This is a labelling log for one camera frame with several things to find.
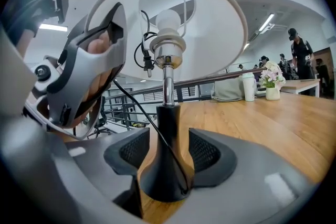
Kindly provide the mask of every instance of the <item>chrome metal rod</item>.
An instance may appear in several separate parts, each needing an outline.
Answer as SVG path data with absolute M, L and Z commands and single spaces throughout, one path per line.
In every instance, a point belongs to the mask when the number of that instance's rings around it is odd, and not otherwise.
M 163 105 L 174 105 L 174 69 L 163 67 Z

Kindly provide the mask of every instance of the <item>wooden tabletop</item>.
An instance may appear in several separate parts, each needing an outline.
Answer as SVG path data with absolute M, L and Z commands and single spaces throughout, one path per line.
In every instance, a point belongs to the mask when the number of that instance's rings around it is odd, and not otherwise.
M 322 98 L 281 93 L 278 101 L 265 98 L 254 102 L 215 101 L 181 104 L 180 147 L 185 161 L 193 167 L 188 152 L 190 127 L 226 134 L 262 144 L 282 156 L 314 182 L 325 176 L 335 156 L 336 102 Z M 151 163 L 156 152 L 157 134 L 151 128 L 150 150 L 142 163 Z M 141 191 L 144 220 L 163 223 L 183 201 L 163 203 Z
M 282 86 L 284 89 L 300 89 L 318 83 L 319 79 L 308 80 L 286 80 L 286 84 Z

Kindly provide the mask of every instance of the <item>linear light fixture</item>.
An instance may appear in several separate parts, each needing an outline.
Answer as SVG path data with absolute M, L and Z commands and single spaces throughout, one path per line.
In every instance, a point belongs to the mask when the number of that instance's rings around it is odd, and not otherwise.
M 267 20 L 264 22 L 264 24 L 261 26 L 261 28 L 259 29 L 259 32 L 263 31 L 263 29 L 268 25 L 268 23 L 272 20 L 272 18 L 274 17 L 274 14 L 271 13 Z
M 41 24 L 39 28 L 40 29 L 49 29 L 49 30 L 63 31 L 63 32 L 67 32 L 68 31 L 68 27 L 59 26 L 59 25 Z

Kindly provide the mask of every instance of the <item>white lampshade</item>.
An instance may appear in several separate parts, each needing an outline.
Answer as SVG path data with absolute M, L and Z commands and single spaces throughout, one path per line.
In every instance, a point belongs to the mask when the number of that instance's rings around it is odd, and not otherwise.
M 117 2 L 124 6 L 128 27 L 126 63 L 121 73 L 148 79 L 147 72 L 139 68 L 133 59 L 134 50 L 147 30 L 145 17 L 140 15 L 140 0 L 98 0 L 88 15 L 86 30 L 99 26 Z M 156 0 L 155 4 L 149 3 L 145 11 L 152 18 L 181 3 L 183 0 Z M 194 11 L 187 21 L 183 37 L 186 51 L 182 64 L 174 70 L 175 81 L 204 77 L 224 69 L 237 59 L 247 43 L 246 19 L 235 0 L 194 0 L 194 3 Z M 183 33 L 183 23 L 182 20 L 178 29 L 180 34 Z M 157 33 L 159 30 L 151 24 L 150 31 Z M 142 57 L 138 52 L 139 63 L 142 63 Z M 155 67 L 150 79 L 161 81 L 162 70 Z

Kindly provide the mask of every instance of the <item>white vase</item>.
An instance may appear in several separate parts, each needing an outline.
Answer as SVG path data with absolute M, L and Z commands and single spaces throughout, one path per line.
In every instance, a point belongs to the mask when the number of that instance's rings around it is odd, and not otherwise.
M 280 99 L 280 91 L 278 88 L 266 88 L 266 99 L 273 101 Z

